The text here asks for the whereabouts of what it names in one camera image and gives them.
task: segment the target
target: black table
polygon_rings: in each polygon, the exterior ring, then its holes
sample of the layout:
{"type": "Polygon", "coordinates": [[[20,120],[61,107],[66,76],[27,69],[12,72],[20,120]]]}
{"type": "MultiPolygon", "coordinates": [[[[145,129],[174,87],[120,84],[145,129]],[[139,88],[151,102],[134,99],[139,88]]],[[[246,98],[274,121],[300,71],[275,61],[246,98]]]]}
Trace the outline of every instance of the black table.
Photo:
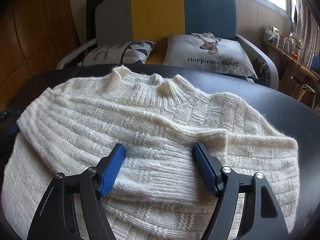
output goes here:
{"type": "MultiPolygon", "coordinates": [[[[23,111],[47,87],[54,87],[72,77],[104,76],[109,74],[114,66],[116,65],[74,67],[37,75],[20,89],[8,107],[23,111]]],[[[320,118],[314,111],[278,91],[234,77],[163,65],[127,64],[126,66],[137,73],[158,73],[164,78],[172,78],[180,74],[196,88],[208,94],[231,92],[239,95],[259,111],[275,129],[295,138],[299,146],[300,198],[291,239],[319,238],[320,118]]],[[[0,124],[0,136],[15,124],[16,119],[17,115],[5,125],[0,124]]],[[[3,235],[1,231],[7,234],[10,231],[8,225],[4,229],[4,224],[4,218],[1,221],[0,214],[0,235],[3,235]]]]}

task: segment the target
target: wooden table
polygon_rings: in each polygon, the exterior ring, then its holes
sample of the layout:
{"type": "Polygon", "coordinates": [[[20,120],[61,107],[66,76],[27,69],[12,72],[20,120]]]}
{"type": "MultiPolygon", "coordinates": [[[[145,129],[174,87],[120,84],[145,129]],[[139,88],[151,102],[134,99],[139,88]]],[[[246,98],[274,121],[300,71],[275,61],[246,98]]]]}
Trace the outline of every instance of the wooden table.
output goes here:
{"type": "Polygon", "coordinates": [[[268,48],[271,48],[286,60],[284,75],[279,82],[278,91],[284,93],[286,86],[295,71],[299,71],[300,73],[303,74],[304,77],[309,77],[308,78],[309,86],[313,86],[315,83],[318,82],[318,77],[316,75],[308,71],[305,67],[302,66],[302,64],[298,60],[296,60],[291,55],[285,53],[280,47],[277,47],[272,43],[267,42],[264,38],[260,38],[260,41],[261,41],[261,47],[262,47],[263,53],[268,55],[268,48]]]}

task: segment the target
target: white sweater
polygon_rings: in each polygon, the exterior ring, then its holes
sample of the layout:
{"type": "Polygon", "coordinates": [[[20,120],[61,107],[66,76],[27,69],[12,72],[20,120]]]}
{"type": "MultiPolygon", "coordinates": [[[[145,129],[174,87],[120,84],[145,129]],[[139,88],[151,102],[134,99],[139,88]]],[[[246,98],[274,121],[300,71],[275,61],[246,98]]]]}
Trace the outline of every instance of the white sweater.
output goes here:
{"type": "MultiPolygon", "coordinates": [[[[22,239],[53,175],[95,166],[116,143],[125,146],[126,158],[102,201],[118,240],[201,238],[216,199],[193,160],[196,142],[238,173],[264,173],[292,230],[299,197],[297,142],[236,95],[208,95],[179,75],[164,79],[122,66],[105,77],[74,78],[46,89],[18,125],[1,204],[22,239]]],[[[237,234],[243,199],[230,239],[237,234]]],[[[76,206],[88,239],[79,199],[76,206]]]]}

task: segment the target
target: jar with orange objects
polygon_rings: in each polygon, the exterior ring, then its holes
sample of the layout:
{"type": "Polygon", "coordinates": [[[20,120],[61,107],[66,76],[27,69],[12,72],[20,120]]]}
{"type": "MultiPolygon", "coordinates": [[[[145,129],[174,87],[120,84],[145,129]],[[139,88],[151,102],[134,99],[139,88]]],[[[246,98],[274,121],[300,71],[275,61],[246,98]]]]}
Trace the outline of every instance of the jar with orange objects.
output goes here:
{"type": "Polygon", "coordinates": [[[302,44],[295,39],[292,39],[292,45],[290,49],[290,56],[295,58],[296,60],[299,60],[300,54],[302,50],[302,44]]]}

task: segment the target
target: wall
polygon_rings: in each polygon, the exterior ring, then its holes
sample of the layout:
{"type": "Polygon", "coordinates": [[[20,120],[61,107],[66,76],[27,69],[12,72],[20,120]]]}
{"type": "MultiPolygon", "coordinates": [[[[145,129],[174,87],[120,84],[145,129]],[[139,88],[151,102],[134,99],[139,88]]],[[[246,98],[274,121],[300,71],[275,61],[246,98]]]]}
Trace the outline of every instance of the wall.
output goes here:
{"type": "MultiPolygon", "coordinates": [[[[86,42],[85,8],[86,0],[70,0],[80,43],[86,42]]],[[[292,31],[291,22],[274,10],[253,0],[236,0],[237,5],[237,33],[247,38],[261,48],[260,37],[264,28],[277,27],[284,35],[289,36],[292,31]]],[[[277,65],[281,65],[279,55],[271,51],[270,58],[277,65]]]]}
{"type": "Polygon", "coordinates": [[[0,19],[0,110],[79,46],[69,0],[13,0],[0,19]]]}

